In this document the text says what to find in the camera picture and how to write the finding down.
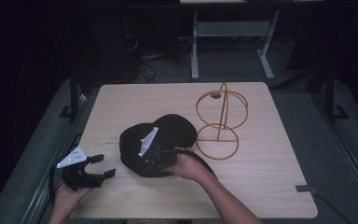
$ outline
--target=table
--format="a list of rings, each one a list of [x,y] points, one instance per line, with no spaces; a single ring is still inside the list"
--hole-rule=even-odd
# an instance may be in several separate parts
[[[88,156],[105,156],[104,161],[89,165],[88,173],[101,174],[112,168],[117,168],[117,173],[94,190],[73,217],[218,218],[208,195],[195,182],[178,176],[144,178],[124,166],[119,158],[119,137],[130,126],[153,122],[171,113],[185,117],[199,130],[204,123],[196,113],[196,102],[203,93],[219,90],[220,85],[102,86],[80,146]],[[296,191],[296,186],[307,183],[267,85],[252,82],[227,85],[231,91],[245,96],[249,105],[248,119],[235,129],[240,138],[238,152],[228,160],[214,161],[203,156],[196,146],[192,148],[210,164],[228,190],[258,217],[315,217],[317,208],[310,193]],[[219,108],[211,99],[200,105],[205,119],[213,119]],[[243,110],[231,98],[229,111],[228,122],[241,119]]]

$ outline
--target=wire stand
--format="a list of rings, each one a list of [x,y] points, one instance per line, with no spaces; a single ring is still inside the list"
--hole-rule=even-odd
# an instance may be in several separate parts
[[[218,123],[216,123],[216,122],[210,123],[210,122],[206,121],[206,119],[203,118],[202,115],[200,114],[199,104],[207,96],[211,96],[214,99],[218,99],[221,97],[222,93],[224,94],[224,99],[223,99],[223,104],[222,104],[222,110],[220,113],[220,120]],[[245,108],[244,109],[244,119],[239,124],[236,124],[233,127],[229,127],[227,125],[228,110],[229,110],[229,106],[228,106],[228,96],[229,95],[232,95],[232,96],[236,97],[237,99],[239,99]],[[197,115],[199,116],[199,118],[206,124],[197,133],[196,144],[197,144],[197,147],[200,150],[200,152],[204,156],[206,156],[212,160],[216,160],[216,161],[226,160],[226,159],[234,156],[234,154],[238,151],[238,148],[240,147],[240,139],[239,139],[238,135],[234,132],[234,129],[240,127],[248,119],[248,102],[247,102],[246,98],[243,95],[241,95],[235,91],[229,91],[227,84],[225,82],[223,82],[222,85],[220,86],[219,91],[208,91],[208,92],[204,93],[203,95],[201,95],[201,97],[199,98],[199,100],[196,103],[196,110],[197,110]],[[217,136],[214,139],[200,138],[200,133],[208,127],[217,129]],[[229,139],[222,138],[221,134],[220,134],[221,131],[231,131],[232,134],[235,136],[235,140],[229,140]],[[202,141],[204,141],[204,142],[205,141],[206,142],[233,142],[233,143],[236,143],[236,147],[235,147],[235,150],[228,156],[218,158],[218,157],[213,157],[211,155],[208,155],[204,150],[202,150],[202,148],[200,146],[200,142],[202,142]]]

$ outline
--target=person's left hand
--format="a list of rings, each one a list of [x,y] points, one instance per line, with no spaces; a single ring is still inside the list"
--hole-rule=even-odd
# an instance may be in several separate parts
[[[65,184],[62,184],[56,191],[55,203],[49,224],[65,223],[80,205],[81,200],[92,190],[91,188],[72,190]]]

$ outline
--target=person's right hand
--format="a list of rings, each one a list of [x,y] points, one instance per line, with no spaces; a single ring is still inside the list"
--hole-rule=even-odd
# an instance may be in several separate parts
[[[176,147],[175,149],[191,150],[189,148]],[[183,179],[199,182],[201,178],[212,175],[199,161],[186,154],[177,154],[178,162],[165,169]]]

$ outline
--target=hand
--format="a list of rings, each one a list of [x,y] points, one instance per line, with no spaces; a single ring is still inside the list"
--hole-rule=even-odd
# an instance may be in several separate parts
[[[175,149],[189,150],[190,148],[176,147]],[[177,154],[178,162],[164,171],[179,175],[183,179],[199,182],[201,178],[212,175],[199,161],[186,154]]]
[[[65,223],[80,205],[82,199],[92,190],[91,188],[72,190],[65,184],[62,184],[56,191],[55,203],[49,224]]]

